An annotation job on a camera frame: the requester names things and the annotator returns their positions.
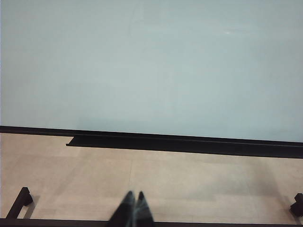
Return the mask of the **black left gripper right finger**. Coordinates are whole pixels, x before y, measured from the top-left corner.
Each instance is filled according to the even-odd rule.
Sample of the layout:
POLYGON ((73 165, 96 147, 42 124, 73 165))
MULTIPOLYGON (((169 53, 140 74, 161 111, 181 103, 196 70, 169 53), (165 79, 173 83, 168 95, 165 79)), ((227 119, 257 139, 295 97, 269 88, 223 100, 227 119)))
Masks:
POLYGON ((152 212, 142 191, 136 203, 136 222, 154 222, 152 212))

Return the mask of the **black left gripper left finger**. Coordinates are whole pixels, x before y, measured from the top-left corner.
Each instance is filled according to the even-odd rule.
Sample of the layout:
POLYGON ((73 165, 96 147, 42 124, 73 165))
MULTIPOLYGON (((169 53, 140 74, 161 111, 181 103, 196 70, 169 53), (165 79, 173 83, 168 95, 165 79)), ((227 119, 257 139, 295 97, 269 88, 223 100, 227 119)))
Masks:
POLYGON ((111 217, 111 224, 132 224, 135 197, 129 191, 111 217))

